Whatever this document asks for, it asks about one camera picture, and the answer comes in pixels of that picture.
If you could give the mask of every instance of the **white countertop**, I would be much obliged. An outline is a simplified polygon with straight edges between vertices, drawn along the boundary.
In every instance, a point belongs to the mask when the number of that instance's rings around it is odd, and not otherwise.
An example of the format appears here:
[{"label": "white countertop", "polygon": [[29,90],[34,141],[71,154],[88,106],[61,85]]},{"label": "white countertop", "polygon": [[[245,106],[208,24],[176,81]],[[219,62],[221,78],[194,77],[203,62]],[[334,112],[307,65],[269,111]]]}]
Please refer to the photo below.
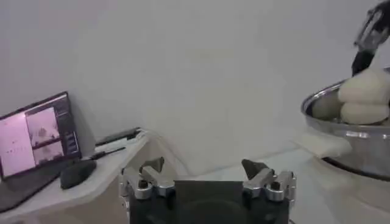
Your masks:
[{"label": "white countertop", "polygon": [[148,140],[147,136],[132,139],[126,145],[125,150],[97,160],[96,170],[85,182],[76,187],[62,190],[59,178],[56,179],[19,207],[0,213],[0,223],[28,219],[28,217],[92,201],[106,190],[108,185],[118,176],[119,171],[144,147]]}]

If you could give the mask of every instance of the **laptop keyboard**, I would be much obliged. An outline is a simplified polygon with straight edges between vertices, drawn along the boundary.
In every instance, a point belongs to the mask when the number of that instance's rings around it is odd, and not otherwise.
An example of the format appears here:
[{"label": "laptop keyboard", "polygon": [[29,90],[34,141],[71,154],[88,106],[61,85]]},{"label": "laptop keyboard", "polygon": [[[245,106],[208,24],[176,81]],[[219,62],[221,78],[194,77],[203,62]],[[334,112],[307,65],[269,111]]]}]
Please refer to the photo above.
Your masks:
[{"label": "laptop keyboard", "polygon": [[29,199],[54,181],[60,172],[72,163],[71,159],[61,161],[2,182],[0,184],[0,212],[15,208]]}]

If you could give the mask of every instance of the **laptop screen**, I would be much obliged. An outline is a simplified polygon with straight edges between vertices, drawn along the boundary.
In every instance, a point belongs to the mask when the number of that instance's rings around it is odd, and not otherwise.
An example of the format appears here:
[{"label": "laptop screen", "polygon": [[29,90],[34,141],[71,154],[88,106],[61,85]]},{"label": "laptop screen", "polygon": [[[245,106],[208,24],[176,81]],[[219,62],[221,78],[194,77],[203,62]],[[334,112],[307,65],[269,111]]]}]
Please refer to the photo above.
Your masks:
[{"label": "laptop screen", "polygon": [[80,150],[67,93],[0,118],[2,177],[69,157]]}]

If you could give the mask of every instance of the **metal bowl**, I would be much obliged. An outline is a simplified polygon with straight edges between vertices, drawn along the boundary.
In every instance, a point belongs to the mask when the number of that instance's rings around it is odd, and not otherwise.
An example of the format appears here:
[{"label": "metal bowl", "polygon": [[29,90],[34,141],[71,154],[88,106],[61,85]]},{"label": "metal bowl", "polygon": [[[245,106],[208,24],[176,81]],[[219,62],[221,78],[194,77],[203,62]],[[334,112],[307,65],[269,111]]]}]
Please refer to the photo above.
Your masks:
[{"label": "metal bowl", "polygon": [[344,123],[339,115],[342,103],[337,97],[344,81],[328,86],[303,101],[301,110],[306,123],[318,131],[350,142],[352,153],[332,158],[333,160],[346,167],[372,174],[372,177],[379,175],[390,178],[390,122],[375,125]]}]

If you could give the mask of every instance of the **dough ball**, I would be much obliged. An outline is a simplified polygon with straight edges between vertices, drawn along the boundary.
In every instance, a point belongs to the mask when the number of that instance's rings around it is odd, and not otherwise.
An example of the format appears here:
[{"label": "dough ball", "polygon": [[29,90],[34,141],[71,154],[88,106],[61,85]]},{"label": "dough ball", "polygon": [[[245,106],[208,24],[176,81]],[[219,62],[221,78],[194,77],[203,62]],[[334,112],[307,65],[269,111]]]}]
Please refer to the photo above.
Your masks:
[{"label": "dough ball", "polygon": [[348,124],[373,124],[389,117],[388,105],[364,105],[345,103],[341,108],[341,119]]},{"label": "dough ball", "polygon": [[380,69],[366,69],[345,81],[339,89],[338,96],[341,102],[388,104],[390,74]]}]

